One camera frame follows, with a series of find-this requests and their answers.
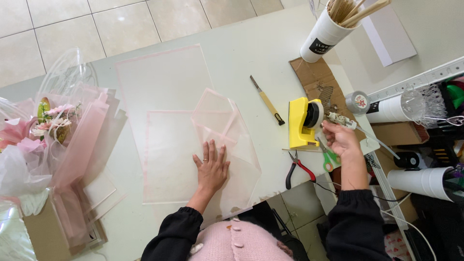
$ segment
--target floor tile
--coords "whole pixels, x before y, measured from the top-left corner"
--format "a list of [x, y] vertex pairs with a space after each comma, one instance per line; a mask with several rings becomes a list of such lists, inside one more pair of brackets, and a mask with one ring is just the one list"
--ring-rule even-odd
[[0, 38], [32, 29], [26, 0], [0, 0]]
[[251, 0], [251, 3], [258, 16], [279, 11], [284, 8], [280, 0]]
[[200, 0], [150, 0], [147, 3], [163, 42], [211, 29]]
[[256, 16], [250, 0], [200, 0], [212, 28]]
[[106, 56], [160, 42], [146, 2], [93, 14]]
[[34, 30], [0, 39], [0, 87], [45, 74]]
[[[292, 8], [292, 7], [297, 7], [303, 4], [307, 4], [308, 0], [280, 0], [282, 3], [282, 6], [287, 9], [287, 8]], [[317, 6], [318, 0], [314, 0], [314, 4]]]
[[61, 54], [75, 46], [81, 49], [84, 62], [105, 58], [91, 15], [37, 28], [35, 32], [47, 71]]
[[296, 230], [298, 238], [308, 253], [309, 260], [329, 261], [316, 227], [317, 224], [324, 223], [326, 220], [327, 216], [324, 215]]
[[281, 195], [296, 229], [324, 214], [321, 201], [310, 181], [284, 191]]
[[[267, 199], [266, 201], [271, 207], [271, 209], [276, 209], [277, 214], [279, 214], [279, 217], [282, 219], [282, 221], [285, 223], [288, 229], [290, 231], [295, 230], [295, 227], [293, 226], [293, 223], [290, 219], [290, 215], [287, 211], [287, 208], [285, 207], [282, 196], [279, 194], [277, 196], [273, 196], [272, 198]], [[280, 225], [279, 221], [277, 221], [277, 224], [279, 224], [279, 228], [282, 229], [282, 226]]]
[[34, 28], [90, 14], [87, 0], [27, 0]]
[[138, 2], [143, 2], [143, 0], [88, 0], [90, 9], [92, 13], [97, 13], [105, 10], [109, 10], [116, 7], [122, 7], [130, 4], [135, 4]]

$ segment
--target flower bouquet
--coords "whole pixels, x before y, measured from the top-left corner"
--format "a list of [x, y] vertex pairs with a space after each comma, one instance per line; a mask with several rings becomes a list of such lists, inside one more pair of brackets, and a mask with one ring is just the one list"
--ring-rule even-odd
[[87, 242], [93, 220], [84, 214], [79, 181], [108, 111], [107, 89], [96, 87], [93, 75], [73, 48], [55, 62], [35, 100], [0, 99], [0, 196], [18, 197], [24, 212], [33, 206], [38, 213], [49, 194], [69, 247]]

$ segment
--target tape roll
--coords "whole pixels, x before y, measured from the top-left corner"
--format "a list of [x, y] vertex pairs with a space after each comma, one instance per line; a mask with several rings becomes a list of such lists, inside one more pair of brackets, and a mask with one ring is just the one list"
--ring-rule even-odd
[[355, 115], [366, 114], [371, 102], [369, 97], [362, 91], [355, 91], [345, 96], [345, 103], [348, 110]]

